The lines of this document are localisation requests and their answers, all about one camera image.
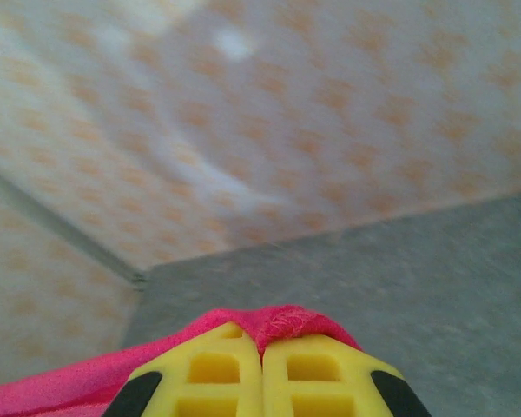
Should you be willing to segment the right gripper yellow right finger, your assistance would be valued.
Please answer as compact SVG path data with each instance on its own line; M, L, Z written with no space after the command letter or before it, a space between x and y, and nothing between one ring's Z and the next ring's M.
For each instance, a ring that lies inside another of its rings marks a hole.
M266 416L429 416L394 367L326 335L270 344L263 355Z

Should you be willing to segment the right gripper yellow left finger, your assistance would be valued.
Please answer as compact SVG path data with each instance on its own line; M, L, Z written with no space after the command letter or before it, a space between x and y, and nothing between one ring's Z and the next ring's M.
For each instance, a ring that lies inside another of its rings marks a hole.
M261 416L257 347L229 322L134 370L105 416Z

